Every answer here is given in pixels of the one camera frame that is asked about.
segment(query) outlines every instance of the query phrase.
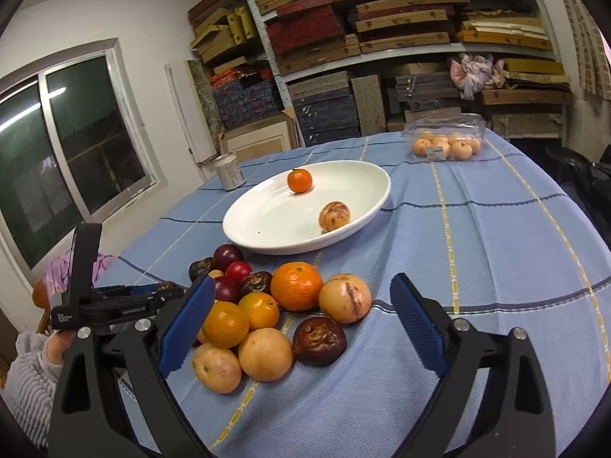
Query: human hand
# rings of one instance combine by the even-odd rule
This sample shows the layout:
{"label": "human hand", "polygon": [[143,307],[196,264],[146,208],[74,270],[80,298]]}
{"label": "human hand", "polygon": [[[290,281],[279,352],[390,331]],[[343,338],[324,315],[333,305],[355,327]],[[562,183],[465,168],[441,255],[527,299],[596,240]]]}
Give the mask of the human hand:
{"label": "human hand", "polygon": [[47,359],[53,365],[63,363],[63,354],[72,345],[75,330],[57,331],[51,334],[47,341]]}

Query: plaid tablecloth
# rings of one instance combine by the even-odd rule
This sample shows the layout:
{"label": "plaid tablecloth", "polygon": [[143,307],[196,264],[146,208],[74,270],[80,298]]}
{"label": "plaid tablecloth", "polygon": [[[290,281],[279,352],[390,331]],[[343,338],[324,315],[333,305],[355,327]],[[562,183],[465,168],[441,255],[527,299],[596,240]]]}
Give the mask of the plaid tablecloth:
{"label": "plaid tablecloth", "polygon": [[[133,243],[99,285],[173,280],[227,241],[222,219],[259,182],[308,163],[364,160],[383,167],[392,192],[363,230],[321,252],[249,254],[255,270],[316,263],[323,278],[356,273],[374,306],[348,327],[348,349],[328,368],[296,364],[281,381],[247,376],[227,396],[207,390],[190,356],[168,383],[184,413],[219,457],[392,456],[437,382],[424,370],[390,304],[390,279],[406,272],[420,292],[478,329],[524,327],[537,350],[555,419],[557,453],[579,432],[611,377],[611,255],[579,208],[539,167],[492,133],[474,160],[415,160],[398,134],[273,154],[243,165],[246,184],[225,192],[213,179]],[[303,316],[284,315],[292,336]],[[470,430],[483,392],[480,374],[452,447]],[[155,448],[129,385],[121,389],[141,442]]]}

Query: gray striped sleeve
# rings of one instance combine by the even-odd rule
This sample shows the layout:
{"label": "gray striped sleeve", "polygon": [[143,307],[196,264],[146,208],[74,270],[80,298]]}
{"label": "gray striped sleeve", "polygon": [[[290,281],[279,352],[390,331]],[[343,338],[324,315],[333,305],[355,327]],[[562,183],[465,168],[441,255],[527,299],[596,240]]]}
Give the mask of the gray striped sleeve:
{"label": "gray striped sleeve", "polygon": [[61,366],[48,365],[46,337],[24,332],[17,339],[17,359],[8,371],[5,402],[23,431],[37,446],[47,446],[56,374]]}

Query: person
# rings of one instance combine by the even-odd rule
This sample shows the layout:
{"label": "person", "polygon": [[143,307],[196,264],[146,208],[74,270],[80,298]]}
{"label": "person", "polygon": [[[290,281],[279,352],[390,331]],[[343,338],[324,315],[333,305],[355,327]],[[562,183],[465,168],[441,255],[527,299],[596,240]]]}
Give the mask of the person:
{"label": "person", "polygon": [[45,336],[23,332],[17,337],[17,358],[8,370],[2,397],[23,431],[41,448],[47,447],[63,355],[74,334],[65,331]]}

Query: plastic fruit container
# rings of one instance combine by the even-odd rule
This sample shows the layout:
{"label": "plastic fruit container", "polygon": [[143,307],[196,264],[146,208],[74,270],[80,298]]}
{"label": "plastic fruit container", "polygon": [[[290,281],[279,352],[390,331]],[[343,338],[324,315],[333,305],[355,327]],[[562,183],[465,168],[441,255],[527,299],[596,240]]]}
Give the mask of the plastic fruit container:
{"label": "plastic fruit container", "polygon": [[482,152],[486,121],[476,113],[424,117],[406,124],[401,137],[410,155],[432,162],[471,160]]}

